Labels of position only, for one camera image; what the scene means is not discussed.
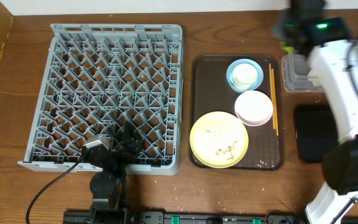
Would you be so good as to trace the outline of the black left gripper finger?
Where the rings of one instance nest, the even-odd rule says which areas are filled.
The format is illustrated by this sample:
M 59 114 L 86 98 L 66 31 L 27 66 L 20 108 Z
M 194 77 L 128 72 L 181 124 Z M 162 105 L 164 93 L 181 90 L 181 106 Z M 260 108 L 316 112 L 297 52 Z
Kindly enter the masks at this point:
M 111 138 L 112 146 L 118 146 L 118 142 L 117 142 L 114 132 L 111 129 L 107 129 L 106 132 L 107 132 L 107 135 Z
M 132 128 L 131 123 L 126 121 L 123 127 L 122 141 L 128 142 L 128 141 L 136 141 L 136 140 L 137 139 L 135 137 L 134 130 Z

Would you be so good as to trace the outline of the light blue bowl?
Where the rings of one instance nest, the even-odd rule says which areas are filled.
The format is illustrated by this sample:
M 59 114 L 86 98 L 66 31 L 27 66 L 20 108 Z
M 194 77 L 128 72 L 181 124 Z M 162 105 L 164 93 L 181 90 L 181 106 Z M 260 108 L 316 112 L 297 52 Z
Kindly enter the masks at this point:
M 236 88 L 234 86 L 234 82 L 233 82 L 232 72 L 237 65 L 240 65 L 242 63 L 247 63 L 250 65 L 253 65 L 258 72 L 258 77 L 257 77 L 256 82 L 248 90 L 240 90 L 240 89 Z M 226 78 L 227 78 L 227 82 L 229 83 L 229 85 L 231 86 L 231 88 L 234 91 L 236 91 L 238 93 L 243 93 L 243 92 L 249 91 L 249 90 L 256 90 L 262 84 L 262 81 L 264 79 L 264 72 L 262 70 L 262 67 L 256 61 L 243 58 L 243 59 L 236 60 L 230 64 L 230 66 L 228 67 L 227 72 L 226 72 Z

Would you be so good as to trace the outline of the white plastic cup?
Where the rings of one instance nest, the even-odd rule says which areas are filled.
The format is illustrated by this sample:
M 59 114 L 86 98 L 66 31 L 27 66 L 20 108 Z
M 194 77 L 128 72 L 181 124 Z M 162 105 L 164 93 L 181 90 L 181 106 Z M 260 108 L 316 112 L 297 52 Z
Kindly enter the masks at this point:
M 257 80 L 258 72 L 253 65 L 242 63 L 232 72 L 234 86 L 240 90 L 248 90 Z

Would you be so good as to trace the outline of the yellow pandan cake wrapper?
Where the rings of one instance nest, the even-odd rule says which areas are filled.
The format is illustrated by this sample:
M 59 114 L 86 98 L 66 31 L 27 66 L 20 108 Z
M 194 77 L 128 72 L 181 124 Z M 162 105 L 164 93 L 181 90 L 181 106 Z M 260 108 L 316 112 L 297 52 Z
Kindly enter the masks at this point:
M 286 42 L 281 41 L 280 42 L 280 47 L 286 51 L 286 52 L 294 52 L 294 48 L 292 46 L 289 46 Z

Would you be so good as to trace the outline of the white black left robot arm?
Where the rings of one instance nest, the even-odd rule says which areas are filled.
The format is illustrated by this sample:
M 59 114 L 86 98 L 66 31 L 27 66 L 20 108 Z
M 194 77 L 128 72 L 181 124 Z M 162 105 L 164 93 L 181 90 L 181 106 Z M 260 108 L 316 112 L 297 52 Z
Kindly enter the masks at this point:
M 122 141 L 116 149 L 103 134 L 89 138 L 82 147 L 83 160 L 102 169 L 92 177 L 89 184 L 93 194 L 93 203 L 89 209 L 90 223 L 139 223 L 139 213 L 126 200 L 126 168 L 141 149 L 141 143 L 136 139 L 129 122 L 124 124 Z

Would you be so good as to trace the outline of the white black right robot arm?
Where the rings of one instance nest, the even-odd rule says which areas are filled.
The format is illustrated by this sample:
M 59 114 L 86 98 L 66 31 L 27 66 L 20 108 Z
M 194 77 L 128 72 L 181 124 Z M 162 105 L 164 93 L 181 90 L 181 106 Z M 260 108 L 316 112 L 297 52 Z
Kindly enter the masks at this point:
M 325 182 L 305 208 L 305 223 L 340 223 L 358 202 L 358 60 L 340 17 L 324 16 L 324 0 L 290 0 L 273 28 L 287 47 L 306 57 L 308 78 L 325 92 L 339 145 L 322 160 Z

